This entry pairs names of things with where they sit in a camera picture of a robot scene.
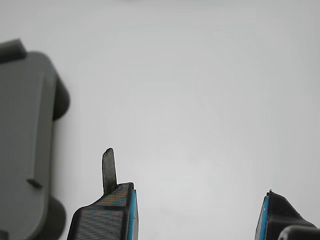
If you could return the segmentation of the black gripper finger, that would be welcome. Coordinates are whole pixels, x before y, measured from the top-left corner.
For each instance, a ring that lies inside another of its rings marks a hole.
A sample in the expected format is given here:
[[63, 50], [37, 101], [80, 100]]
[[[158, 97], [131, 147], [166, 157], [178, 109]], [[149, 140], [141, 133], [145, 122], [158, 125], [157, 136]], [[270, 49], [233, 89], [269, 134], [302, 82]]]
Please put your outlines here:
[[316, 240], [317, 227], [305, 220], [282, 195], [273, 191], [263, 199], [256, 240]]
[[68, 240], [137, 240], [138, 200], [132, 182], [117, 183], [114, 151], [102, 155], [103, 195], [73, 215]]

